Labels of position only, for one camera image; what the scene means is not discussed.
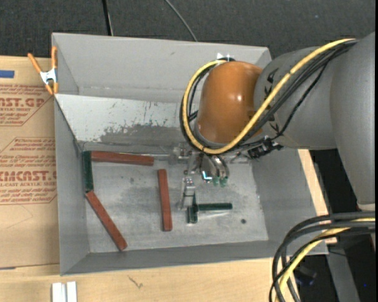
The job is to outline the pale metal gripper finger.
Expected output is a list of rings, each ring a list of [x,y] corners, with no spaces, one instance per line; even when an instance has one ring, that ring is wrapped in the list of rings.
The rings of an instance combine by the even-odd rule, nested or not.
[[[186,164],[191,156],[191,150],[188,147],[172,147],[169,151],[168,164]]]
[[[195,190],[193,178],[185,176],[181,182],[181,195],[176,205],[179,210],[187,209],[195,204]]]

